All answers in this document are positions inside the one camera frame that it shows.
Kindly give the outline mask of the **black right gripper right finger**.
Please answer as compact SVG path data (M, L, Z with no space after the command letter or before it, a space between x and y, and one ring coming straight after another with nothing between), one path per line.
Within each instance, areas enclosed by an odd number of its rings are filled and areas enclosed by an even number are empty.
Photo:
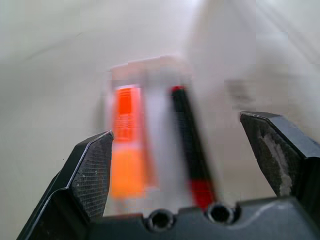
M320 145L285 117L240 112L240 122L264 177L278 197L293 196L320 221Z

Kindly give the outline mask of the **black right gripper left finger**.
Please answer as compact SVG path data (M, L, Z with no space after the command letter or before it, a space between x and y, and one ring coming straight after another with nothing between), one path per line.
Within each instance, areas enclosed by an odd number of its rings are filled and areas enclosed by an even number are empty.
M102 218L110 187L112 143L106 131L75 145L51 180L19 240L83 240Z

